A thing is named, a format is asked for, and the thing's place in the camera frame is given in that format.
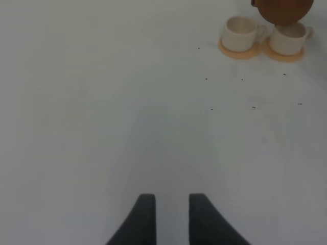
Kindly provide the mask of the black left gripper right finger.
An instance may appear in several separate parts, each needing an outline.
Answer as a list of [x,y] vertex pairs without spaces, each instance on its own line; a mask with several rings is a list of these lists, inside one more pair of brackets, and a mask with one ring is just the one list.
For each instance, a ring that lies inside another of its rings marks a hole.
[[189,243],[250,245],[201,193],[189,195]]

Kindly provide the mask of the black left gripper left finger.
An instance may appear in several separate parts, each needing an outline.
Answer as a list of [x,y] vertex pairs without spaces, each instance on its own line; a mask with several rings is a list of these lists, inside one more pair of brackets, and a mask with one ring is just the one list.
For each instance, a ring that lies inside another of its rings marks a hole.
[[154,194],[141,194],[130,213],[107,245],[156,244],[156,199]]

